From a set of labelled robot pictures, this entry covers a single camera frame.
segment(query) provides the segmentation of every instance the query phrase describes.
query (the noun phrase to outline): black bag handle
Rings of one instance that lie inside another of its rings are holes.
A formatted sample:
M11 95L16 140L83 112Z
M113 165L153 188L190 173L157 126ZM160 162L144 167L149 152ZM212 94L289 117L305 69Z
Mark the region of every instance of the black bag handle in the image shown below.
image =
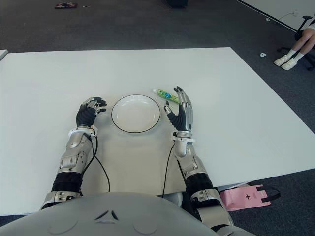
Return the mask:
M275 191L278 192L278 193L275 194L275 195L269 196L269 197L267 197L267 198L262 198L261 201L262 201L263 203L265 203L265 202L270 202L270 201L273 201L273 200L275 200L275 199L281 197L280 191L279 191L278 189L274 188L274 187L271 187L271 186L262 186L262 187L257 187L256 189L257 189L257 191L262 191L262 190L275 190Z

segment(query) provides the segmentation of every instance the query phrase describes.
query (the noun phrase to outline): plate rim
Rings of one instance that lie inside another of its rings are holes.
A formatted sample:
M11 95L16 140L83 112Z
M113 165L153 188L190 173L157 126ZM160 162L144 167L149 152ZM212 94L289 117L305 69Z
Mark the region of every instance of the plate rim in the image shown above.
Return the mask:
M152 98L150 98L149 96L147 96L147 95L142 95L142 94L130 94L130 95L124 96L124 97L122 97L121 99L119 99L119 100L113 105L113 108L112 108L112 111L111 111L112 122L114 123L114 125L115 125L117 128L119 128L119 127L115 124L114 119L113 119L113 110L114 110L114 107L116 106L116 104L117 104L120 100L124 99L125 97L130 97L130 96L135 96L135 95L147 97L147 98L151 99L152 101L154 101L154 100L153 100ZM159 119L161 118L161 110L160 110L160 108L159 108L158 103L155 102L155 101L154 101L154 103L155 103L155 104L157 105L157 107L158 107L158 119L157 119L157 122L156 122L151 128L146 129L146 130L144 130L144 131L140 131L140 132L130 132L130 131L123 130L123 129L121 129L121 128L119 128L119 129L122 130L123 132L126 132L126 133L139 134L139 133L143 133L143 132L149 131L150 129L152 129L153 127L155 127L156 124L159 122Z

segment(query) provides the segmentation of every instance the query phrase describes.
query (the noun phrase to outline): white ceramic plate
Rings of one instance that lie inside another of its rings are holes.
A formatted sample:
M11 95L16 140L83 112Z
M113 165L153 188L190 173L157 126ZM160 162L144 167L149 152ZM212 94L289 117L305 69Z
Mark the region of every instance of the white ceramic plate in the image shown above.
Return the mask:
M141 133L153 128L160 118L158 104L143 95L123 97L113 107L114 124L128 133Z

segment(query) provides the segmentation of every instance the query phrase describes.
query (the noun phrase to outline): chair leg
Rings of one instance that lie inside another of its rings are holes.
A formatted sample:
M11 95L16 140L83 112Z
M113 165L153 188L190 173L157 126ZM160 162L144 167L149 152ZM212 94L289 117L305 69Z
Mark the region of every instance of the chair leg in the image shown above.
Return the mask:
M284 49L284 50L288 50L288 51L291 50L290 48L282 47L282 48L278 48L278 49L277 49L277 52L281 52L283 49Z
M315 62L312 61L312 59L308 56L308 55L305 55L304 56L305 59L312 65L312 67L309 67L307 68L309 71L312 71L314 68L315 68Z

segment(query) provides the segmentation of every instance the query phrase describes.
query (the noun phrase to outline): gray carpet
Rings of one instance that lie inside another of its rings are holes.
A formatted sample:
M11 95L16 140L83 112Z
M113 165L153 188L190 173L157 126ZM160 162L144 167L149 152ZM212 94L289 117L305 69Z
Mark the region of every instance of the gray carpet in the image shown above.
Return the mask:
M2 0L0 49L231 47L315 132L315 72L305 69L304 59L291 71L272 63L282 56L278 47L294 43L294 33L236 0L190 0L185 9L171 9L164 0L83 0L65 10L55 10L56 3ZM283 196L268 207L233 212L236 225L259 235L315 235L314 175L310 170L258 181Z

